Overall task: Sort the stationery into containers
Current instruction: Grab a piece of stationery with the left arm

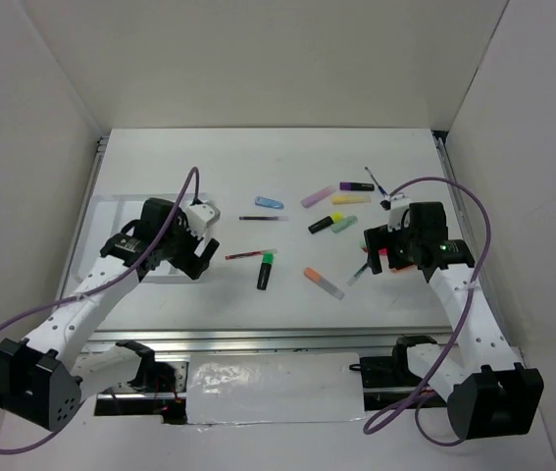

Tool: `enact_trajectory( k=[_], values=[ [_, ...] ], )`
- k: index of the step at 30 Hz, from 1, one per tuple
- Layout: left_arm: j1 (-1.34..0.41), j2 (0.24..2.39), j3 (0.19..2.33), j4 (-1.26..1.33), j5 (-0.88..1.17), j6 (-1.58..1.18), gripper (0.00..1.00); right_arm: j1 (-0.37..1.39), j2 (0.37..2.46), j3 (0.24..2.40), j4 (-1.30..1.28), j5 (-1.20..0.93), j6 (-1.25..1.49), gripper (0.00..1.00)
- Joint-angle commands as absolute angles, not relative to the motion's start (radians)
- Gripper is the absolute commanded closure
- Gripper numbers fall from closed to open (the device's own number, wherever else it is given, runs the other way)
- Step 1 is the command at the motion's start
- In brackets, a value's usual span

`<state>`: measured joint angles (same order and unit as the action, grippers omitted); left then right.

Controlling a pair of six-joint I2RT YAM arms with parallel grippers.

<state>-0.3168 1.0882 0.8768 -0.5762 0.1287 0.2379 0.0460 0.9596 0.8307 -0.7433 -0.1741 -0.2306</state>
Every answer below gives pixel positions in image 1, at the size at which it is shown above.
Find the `black refill pen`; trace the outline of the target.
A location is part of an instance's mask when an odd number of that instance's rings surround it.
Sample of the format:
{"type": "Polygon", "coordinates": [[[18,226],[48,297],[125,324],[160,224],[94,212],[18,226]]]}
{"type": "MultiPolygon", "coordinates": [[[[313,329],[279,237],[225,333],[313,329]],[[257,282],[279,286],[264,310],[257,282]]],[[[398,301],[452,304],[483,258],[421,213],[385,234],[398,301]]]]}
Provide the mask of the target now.
{"type": "Polygon", "coordinates": [[[264,222],[285,222],[288,221],[286,216],[260,216],[260,215],[245,215],[239,216],[239,221],[264,221],[264,222]]]}

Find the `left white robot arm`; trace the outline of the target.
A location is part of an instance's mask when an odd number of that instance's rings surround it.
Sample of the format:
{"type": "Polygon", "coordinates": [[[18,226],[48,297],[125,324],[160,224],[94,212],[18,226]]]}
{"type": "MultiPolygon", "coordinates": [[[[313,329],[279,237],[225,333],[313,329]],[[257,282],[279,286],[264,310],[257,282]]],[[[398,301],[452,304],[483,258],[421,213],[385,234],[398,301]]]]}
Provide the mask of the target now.
{"type": "Polygon", "coordinates": [[[137,392],[174,386],[175,368],[135,340],[117,341],[103,353],[80,353],[116,305],[161,264],[197,280],[219,246],[204,237],[219,218],[211,202],[194,199],[176,208],[169,200],[147,199],[139,218],[106,241],[75,301],[22,340],[0,342],[0,408],[55,433],[85,400],[120,383],[137,392]]]}

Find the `pink pastel highlighter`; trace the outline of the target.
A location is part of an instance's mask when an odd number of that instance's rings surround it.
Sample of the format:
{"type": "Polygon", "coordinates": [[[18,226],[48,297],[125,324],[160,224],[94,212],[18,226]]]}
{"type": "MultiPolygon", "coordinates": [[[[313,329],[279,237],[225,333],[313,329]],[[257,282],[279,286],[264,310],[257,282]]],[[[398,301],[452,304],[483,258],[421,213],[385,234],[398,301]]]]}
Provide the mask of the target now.
{"type": "Polygon", "coordinates": [[[335,193],[335,187],[330,185],[314,192],[309,196],[306,196],[300,201],[300,203],[304,208],[310,208],[333,193],[335,193]]]}

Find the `blue ballpoint pen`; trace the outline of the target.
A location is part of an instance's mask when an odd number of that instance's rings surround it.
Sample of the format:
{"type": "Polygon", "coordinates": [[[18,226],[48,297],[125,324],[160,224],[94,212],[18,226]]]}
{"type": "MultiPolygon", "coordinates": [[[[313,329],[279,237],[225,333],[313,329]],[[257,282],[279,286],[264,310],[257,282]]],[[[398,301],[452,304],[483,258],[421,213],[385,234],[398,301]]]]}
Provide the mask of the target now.
{"type": "Polygon", "coordinates": [[[382,187],[382,185],[379,183],[379,181],[376,179],[375,175],[373,174],[373,172],[371,171],[371,169],[367,166],[364,167],[365,172],[368,174],[368,176],[371,178],[373,184],[375,185],[375,187],[378,189],[378,191],[380,192],[380,194],[384,197],[387,198],[388,197],[388,193],[386,192],[386,190],[382,187]]]}

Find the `red gel pen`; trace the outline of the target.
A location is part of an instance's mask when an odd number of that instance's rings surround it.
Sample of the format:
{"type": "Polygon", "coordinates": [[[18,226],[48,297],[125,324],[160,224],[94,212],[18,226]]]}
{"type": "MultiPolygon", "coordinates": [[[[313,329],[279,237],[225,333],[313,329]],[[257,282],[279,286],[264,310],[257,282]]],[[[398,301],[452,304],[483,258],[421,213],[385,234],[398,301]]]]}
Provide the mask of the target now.
{"type": "Polygon", "coordinates": [[[244,258],[250,258],[255,256],[264,256],[265,254],[277,254],[277,253],[278,250],[275,248],[259,249],[259,250],[245,251],[245,252],[226,255],[225,260],[237,260],[237,259],[244,259],[244,258]]]}

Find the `orange cap clear highlighter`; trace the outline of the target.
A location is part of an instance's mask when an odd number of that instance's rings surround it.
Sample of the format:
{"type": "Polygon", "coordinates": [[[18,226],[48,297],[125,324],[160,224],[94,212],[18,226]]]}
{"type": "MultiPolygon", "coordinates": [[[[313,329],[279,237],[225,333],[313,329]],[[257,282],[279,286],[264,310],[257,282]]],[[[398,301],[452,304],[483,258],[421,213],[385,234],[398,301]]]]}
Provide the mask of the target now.
{"type": "Polygon", "coordinates": [[[306,267],[303,271],[303,275],[306,279],[308,279],[336,299],[341,300],[344,297],[344,292],[339,287],[324,278],[314,269],[306,267]]]}

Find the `green ink pen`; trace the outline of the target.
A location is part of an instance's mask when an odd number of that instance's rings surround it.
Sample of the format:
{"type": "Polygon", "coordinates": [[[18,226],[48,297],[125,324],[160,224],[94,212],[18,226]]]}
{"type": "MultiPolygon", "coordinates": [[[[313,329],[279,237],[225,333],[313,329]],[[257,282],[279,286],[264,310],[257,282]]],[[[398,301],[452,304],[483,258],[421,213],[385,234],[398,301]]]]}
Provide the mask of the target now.
{"type": "Polygon", "coordinates": [[[369,270],[369,265],[365,263],[362,265],[355,274],[353,274],[347,281],[347,284],[352,287],[354,286],[360,278],[369,270]]]}

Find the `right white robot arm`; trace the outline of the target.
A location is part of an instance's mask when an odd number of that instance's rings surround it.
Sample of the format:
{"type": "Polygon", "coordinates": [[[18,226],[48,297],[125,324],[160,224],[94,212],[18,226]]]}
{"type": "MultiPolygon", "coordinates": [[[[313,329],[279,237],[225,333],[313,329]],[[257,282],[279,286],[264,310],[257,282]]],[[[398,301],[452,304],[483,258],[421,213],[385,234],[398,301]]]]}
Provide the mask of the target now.
{"type": "Polygon", "coordinates": [[[428,336],[405,336],[392,350],[391,372],[403,385],[418,382],[445,402],[450,425],[461,440],[526,434],[543,393],[543,379],[523,365],[504,338],[474,279],[468,245],[449,236],[440,202],[392,197],[384,202],[387,224],[365,232],[368,262],[378,274],[417,268],[436,295],[451,326],[461,360],[449,358],[428,336]]]}

